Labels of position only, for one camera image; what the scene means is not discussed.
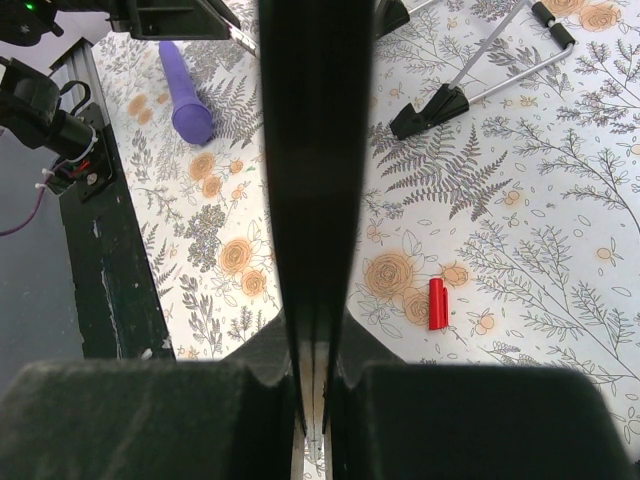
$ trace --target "purple object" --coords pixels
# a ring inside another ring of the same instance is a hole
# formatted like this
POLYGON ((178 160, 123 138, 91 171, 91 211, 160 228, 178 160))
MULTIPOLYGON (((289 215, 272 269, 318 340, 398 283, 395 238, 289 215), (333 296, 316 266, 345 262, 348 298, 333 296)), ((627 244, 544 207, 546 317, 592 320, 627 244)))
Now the purple object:
POLYGON ((202 145, 213 135, 213 115, 196 96, 189 71, 175 43, 162 41, 158 50, 173 101, 173 128, 185 142, 202 145))

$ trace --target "floral tablecloth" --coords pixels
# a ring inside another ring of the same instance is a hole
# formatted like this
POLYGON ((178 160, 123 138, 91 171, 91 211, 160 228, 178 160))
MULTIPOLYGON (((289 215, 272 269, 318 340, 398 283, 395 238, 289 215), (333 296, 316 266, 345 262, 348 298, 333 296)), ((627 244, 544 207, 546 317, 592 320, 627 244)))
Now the floral tablecloth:
MULTIPOLYGON (((636 459, 640 5, 545 0, 578 40, 570 58, 428 133, 398 142, 388 127, 453 78, 515 3, 443 0, 377 42, 348 306, 410 362, 584 373, 636 459), (451 326, 431 332, 433 276, 449 287, 451 326)), ((255 8, 230 6, 257 36, 255 8)), ((259 64, 231 42, 179 47, 214 111, 205 147, 171 126, 156 43, 110 34, 93 52, 175 354, 215 360, 280 303, 259 64)), ((463 86, 472 96, 555 52, 522 11, 463 86)))

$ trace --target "red object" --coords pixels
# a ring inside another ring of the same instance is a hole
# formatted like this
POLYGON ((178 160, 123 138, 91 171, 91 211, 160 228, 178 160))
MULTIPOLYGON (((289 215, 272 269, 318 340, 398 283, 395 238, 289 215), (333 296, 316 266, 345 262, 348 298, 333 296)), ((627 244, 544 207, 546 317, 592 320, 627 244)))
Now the red object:
POLYGON ((83 160, 78 168, 76 168, 73 172, 71 172, 71 176, 75 177, 78 173, 89 166, 89 160, 83 160))
POLYGON ((429 330, 449 326, 449 295, 441 278, 429 281, 429 330))

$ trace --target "metal stand leg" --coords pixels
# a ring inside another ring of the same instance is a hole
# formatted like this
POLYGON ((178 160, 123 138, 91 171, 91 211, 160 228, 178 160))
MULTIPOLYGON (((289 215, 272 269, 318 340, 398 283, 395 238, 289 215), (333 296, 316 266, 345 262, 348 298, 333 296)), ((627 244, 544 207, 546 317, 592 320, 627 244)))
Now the metal stand leg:
MULTIPOLYGON (((423 8, 427 4, 431 3, 431 1, 414 8, 411 12, 415 12, 416 10, 423 8)), ((459 87, 460 81, 465 75, 467 75, 471 67, 473 67, 480 57, 486 53, 487 49, 493 44, 496 38, 498 38, 498 35, 504 31, 517 13, 522 10, 522 7, 524 7, 525 4, 530 3, 531 0, 520 0, 500 25, 498 25, 491 35, 489 35, 489 38, 484 41, 478 51, 473 55, 473 57, 471 57, 462 70, 460 70, 460 73, 458 73, 456 78, 454 78, 451 83, 443 84, 421 112, 417 113, 411 104, 406 105, 390 124, 393 134, 398 137, 399 140, 404 140, 410 135, 424 132, 431 127, 444 123, 458 115, 461 115, 462 113, 467 112, 469 110, 470 103, 480 101, 483 98, 568 57, 573 51, 573 46, 575 44, 574 38, 560 23, 556 23, 555 17, 542 2, 536 2, 531 6, 533 16, 543 27, 548 29, 549 35, 553 38, 556 44, 558 44, 562 51, 551 56, 547 60, 540 62, 538 65, 534 65, 524 72, 518 73, 513 77, 509 77, 505 81, 485 90, 475 97, 467 99, 464 92, 459 87)))
POLYGON ((409 15, 412 15, 412 14, 416 13, 417 11, 422 10, 425 7, 428 7, 429 5, 431 5, 435 1, 436 0, 427 0, 426 2, 421 3, 417 7, 413 7, 411 10, 409 10, 409 15))
POLYGON ((453 90, 458 86, 464 76, 469 73, 471 67, 473 67, 478 60, 480 60, 480 57, 484 55, 484 52, 486 52, 487 49, 493 44, 495 39, 498 38, 498 35, 500 35, 504 31, 504 29, 507 28, 507 25, 511 23, 511 20, 514 19, 518 12, 522 10, 522 7, 524 7, 528 2, 529 0, 520 0, 520 2, 509 12, 509 15, 504 17, 504 20, 502 20, 500 25, 498 25, 497 28, 491 33, 491 35, 489 35, 489 38, 484 41, 478 51, 473 55, 473 57, 471 57, 471 59, 465 64, 465 66, 462 67, 460 73, 458 73, 458 75, 456 75, 456 78, 454 78, 453 81, 449 84, 449 90, 453 90))

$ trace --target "metal rod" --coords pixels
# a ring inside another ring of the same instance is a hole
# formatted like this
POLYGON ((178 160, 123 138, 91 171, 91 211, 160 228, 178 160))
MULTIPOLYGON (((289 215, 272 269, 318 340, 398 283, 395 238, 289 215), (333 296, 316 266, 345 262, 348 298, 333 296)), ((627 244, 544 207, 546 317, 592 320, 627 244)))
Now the metal rod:
POLYGON ((449 83, 449 90, 453 90, 455 87, 458 86, 458 84, 462 81, 464 76, 467 73, 469 73, 469 70, 471 70, 471 67, 473 67, 473 65, 475 65, 475 63, 480 59, 480 57, 484 55, 484 52, 486 52, 487 49, 491 46, 491 44, 493 44, 493 41, 496 38, 498 38, 498 35, 500 35, 504 31, 504 29, 507 28, 507 25, 511 23, 511 20, 513 20, 513 18, 518 14, 518 12, 522 10, 522 7, 524 7, 527 4, 527 2, 529 2, 529 0, 520 0, 520 2, 518 2, 518 4, 511 9, 511 11, 509 12, 509 15, 507 15, 504 18, 504 20, 502 20, 500 25, 496 27, 496 29, 491 33, 491 35, 489 35, 489 38, 487 38, 484 41, 484 43, 480 46, 478 51, 473 55, 473 57, 471 57, 471 59, 466 63, 466 65, 462 68, 462 70, 460 70, 460 73, 458 73, 456 78, 454 78, 453 81, 449 83))
POLYGON ((540 62, 538 65, 535 65, 533 67, 531 67, 528 70, 525 70, 524 72, 521 72, 513 77, 509 77, 508 79, 506 79, 504 82, 501 82, 499 84, 497 84, 494 87, 491 87, 487 90, 485 90, 482 93, 479 93, 478 95, 476 95, 475 97, 472 97, 469 99, 469 103, 475 103, 477 101, 482 100, 485 97, 488 97, 489 95, 492 95, 500 90, 502 90, 503 88, 508 87, 509 85, 516 83, 520 80, 522 80, 523 78, 528 77, 529 75, 536 73, 539 70, 542 70, 543 68, 548 67, 549 65, 552 65, 556 62, 559 62, 560 60, 564 60, 565 58, 567 58, 569 55, 571 55, 571 52, 573 51, 573 43, 570 44, 567 48, 565 48, 562 52, 560 53, 556 53, 555 55, 552 55, 551 57, 547 58, 546 60, 540 62))
POLYGON ((409 10, 407 13, 409 15, 412 15, 414 13, 416 13, 418 10, 422 10, 424 7, 428 7, 430 4, 432 4, 433 2, 435 2, 436 0, 427 0, 426 2, 421 3, 420 5, 418 5, 417 7, 413 7, 411 10, 409 10))
POLYGON ((229 26, 229 35, 231 36, 231 40, 236 42, 238 45, 244 48, 251 55, 259 59, 260 49, 258 48, 258 42, 256 42, 249 35, 247 35, 242 30, 237 28, 235 25, 229 22, 226 18, 224 18, 223 20, 227 22, 227 25, 229 26))

